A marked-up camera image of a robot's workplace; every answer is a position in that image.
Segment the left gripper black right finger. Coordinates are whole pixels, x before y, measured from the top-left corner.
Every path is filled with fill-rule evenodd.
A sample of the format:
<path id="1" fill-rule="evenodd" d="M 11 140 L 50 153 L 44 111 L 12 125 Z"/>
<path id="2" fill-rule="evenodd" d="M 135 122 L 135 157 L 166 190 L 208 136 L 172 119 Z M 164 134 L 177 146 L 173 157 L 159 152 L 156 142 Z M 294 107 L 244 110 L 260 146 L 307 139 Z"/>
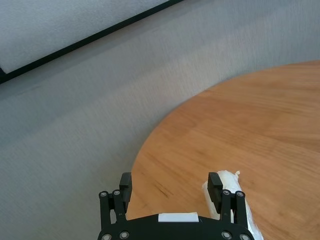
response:
<path id="1" fill-rule="evenodd" d="M 208 173 L 207 190 L 221 221 L 231 223 L 231 212 L 233 212 L 233 223 L 242 227 L 247 226 L 246 195 L 244 192 L 237 190 L 232 193 L 230 190 L 224 189 L 217 172 Z"/>

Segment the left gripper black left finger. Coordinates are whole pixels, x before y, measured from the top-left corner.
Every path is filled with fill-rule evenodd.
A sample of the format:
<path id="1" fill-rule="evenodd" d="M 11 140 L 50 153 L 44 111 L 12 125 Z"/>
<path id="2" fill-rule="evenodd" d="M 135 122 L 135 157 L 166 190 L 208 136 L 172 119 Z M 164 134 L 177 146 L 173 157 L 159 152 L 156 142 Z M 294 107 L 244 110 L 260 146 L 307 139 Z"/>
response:
<path id="1" fill-rule="evenodd" d="M 115 212 L 116 221 L 125 221 L 132 194 L 132 175 L 124 172 L 119 182 L 119 188 L 112 193 L 99 193 L 100 224 L 111 225 L 111 210 Z"/>

